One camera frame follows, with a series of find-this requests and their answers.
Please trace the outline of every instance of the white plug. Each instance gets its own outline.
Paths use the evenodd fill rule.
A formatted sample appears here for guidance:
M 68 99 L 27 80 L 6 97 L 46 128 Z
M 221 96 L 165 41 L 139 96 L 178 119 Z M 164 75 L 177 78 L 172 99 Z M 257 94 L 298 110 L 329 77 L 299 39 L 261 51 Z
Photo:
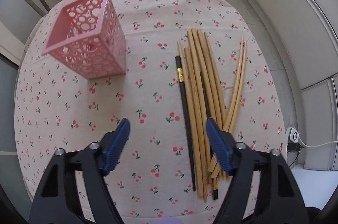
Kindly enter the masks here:
M 288 128 L 287 129 L 289 139 L 293 143 L 297 143 L 299 139 L 299 132 L 294 127 Z

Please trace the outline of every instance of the tablecloth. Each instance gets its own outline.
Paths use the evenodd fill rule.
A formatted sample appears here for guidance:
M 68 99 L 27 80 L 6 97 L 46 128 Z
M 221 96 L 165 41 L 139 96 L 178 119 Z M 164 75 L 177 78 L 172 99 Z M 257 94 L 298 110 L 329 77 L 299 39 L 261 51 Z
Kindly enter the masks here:
M 224 0 L 113 0 L 126 36 L 125 76 L 86 80 L 51 56 L 41 56 L 56 5 L 41 22 L 21 65 L 15 101 L 15 137 L 23 176 L 32 195 L 53 152 L 80 150 L 131 121 L 130 140 L 116 170 L 105 178 L 126 223 L 177 216 L 184 223 L 211 223 L 229 186 L 219 181 L 219 199 L 207 202 L 192 190 L 187 141 L 175 66 L 177 41 L 186 31 L 209 35 L 225 103 L 236 74 L 239 42 L 247 40 L 247 65 L 234 137 L 252 149 L 278 148 L 286 157 L 286 135 L 276 89 L 248 26 Z M 77 173 L 85 216 L 93 220 Z M 254 175 L 245 215 L 258 189 Z

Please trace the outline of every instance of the pile of chopsticks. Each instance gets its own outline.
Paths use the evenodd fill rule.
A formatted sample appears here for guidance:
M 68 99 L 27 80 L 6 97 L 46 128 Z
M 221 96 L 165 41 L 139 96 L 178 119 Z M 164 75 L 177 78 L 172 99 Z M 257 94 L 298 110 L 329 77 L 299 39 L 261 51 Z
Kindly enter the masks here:
M 187 132 L 187 136 L 191 135 L 188 145 L 189 143 L 192 145 L 190 150 L 193 153 L 197 195 L 203 197 L 206 202 L 207 181 L 212 184 L 213 190 L 217 190 L 217 178 L 223 176 L 216 155 L 210 151 L 206 120 L 211 117 L 224 131 L 230 133 L 233 131 L 241 104 L 246 43 L 242 38 L 233 93 L 226 111 L 217 66 L 207 33 L 202 33 L 200 29 L 190 29 L 187 31 L 187 36 L 189 46 L 183 50 L 181 43 L 178 42 L 178 47 L 188 108 L 186 115 L 191 130 L 190 133 Z

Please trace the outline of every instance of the white cable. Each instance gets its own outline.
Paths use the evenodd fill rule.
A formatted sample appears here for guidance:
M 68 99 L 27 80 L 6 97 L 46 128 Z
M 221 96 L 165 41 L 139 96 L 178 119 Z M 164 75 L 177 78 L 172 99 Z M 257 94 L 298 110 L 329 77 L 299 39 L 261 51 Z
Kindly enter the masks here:
M 315 147 L 320 147 L 320 146 L 324 146 L 324 145 L 327 145 L 327 144 L 338 143 L 338 141 L 331 141 L 331 142 L 327 142 L 327 143 L 316 145 L 316 146 L 308 146 L 300 139 L 300 137 L 299 137 L 299 141 L 302 143 L 303 146 L 305 146 L 307 148 L 315 148 Z

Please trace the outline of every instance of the black cable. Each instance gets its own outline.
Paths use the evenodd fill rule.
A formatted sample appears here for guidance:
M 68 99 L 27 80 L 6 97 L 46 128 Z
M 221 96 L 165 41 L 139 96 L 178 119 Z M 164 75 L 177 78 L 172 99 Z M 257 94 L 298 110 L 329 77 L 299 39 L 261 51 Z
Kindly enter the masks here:
M 296 162 L 296 160 L 297 160 L 297 158 L 298 158 L 298 156 L 299 156 L 299 154 L 300 154 L 300 150 L 298 151 L 298 153 L 297 153 L 297 156 L 296 156 L 296 158 L 295 158 L 295 160 L 291 163 L 291 165 L 289 166 L 289 168 L 291 168 L 291 166 Z

